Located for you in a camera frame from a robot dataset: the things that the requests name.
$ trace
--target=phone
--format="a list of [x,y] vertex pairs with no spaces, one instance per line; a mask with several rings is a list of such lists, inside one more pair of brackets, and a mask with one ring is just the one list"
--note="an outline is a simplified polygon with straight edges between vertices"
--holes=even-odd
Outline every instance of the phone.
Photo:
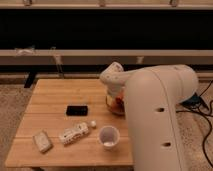
[[81,106],[67,106],[67,116],[87,116],[88,107],[85,105]]

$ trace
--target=speckled floor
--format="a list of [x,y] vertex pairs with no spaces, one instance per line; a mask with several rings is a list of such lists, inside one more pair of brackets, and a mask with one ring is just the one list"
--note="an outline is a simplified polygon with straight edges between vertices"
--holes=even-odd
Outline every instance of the speckled floor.
[[[34,85],[30,89],[23,88],[23,81],[1,81],[0,79],[0,171],[30,171],[29,168],[5,168],[4,161],[22,118]],[[208,83],[201,83],[198,93]],[[213,99],[213,85],[204,94],[204,99]],[[202,153],[201,142],[207,130],[207,123],[200,116],[190,113],[178,113],[181,136],[185,147],[185,154],[190,171],[213,170]],[[207,152],[213,161],[213,135],[209,137]],[[130,171],[132,167],[100,167],[100,168],[46,168],[47,171]]]

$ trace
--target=wooden table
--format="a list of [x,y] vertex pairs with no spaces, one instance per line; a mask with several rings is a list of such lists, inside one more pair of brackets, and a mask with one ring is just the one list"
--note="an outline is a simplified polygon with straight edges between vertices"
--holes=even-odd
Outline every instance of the wooden table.
[[[6,160],[6,167],[130,166],[132,155],[124,117],[111,114],[105,105],[106,87],[98,79],[41,79],[33,91]],[[86,117],[67,117],[67,105],[87,104]],[[58,135],[82,121],[96,120],[88,137],[64,147]],[[104,150],[98,141],[102,126],[113,125],[121,134],[117,148]],[[54,148],[41,154],[33,135],[45,130]]]

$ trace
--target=white paper cup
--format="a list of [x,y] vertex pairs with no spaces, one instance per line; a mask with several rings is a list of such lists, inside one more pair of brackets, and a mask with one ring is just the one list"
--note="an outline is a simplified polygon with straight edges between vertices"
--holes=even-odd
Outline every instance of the white paper cup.
[[117,128],[113,126],[104,126],[99,132],[99,141],[107,150],[115,147],[120,139],[120,133]]

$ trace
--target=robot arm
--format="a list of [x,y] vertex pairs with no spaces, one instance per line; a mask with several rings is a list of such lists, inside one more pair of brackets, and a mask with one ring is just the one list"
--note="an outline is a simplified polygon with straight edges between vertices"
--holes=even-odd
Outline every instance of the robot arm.
[[124,87],[135,171],[187,170],[175,105],[195,93],[198,86],[195,72],[185,65],[147,67],[130,72],[113,67],[121,68],[121,65],[113,63],[100,79],[113,95]]

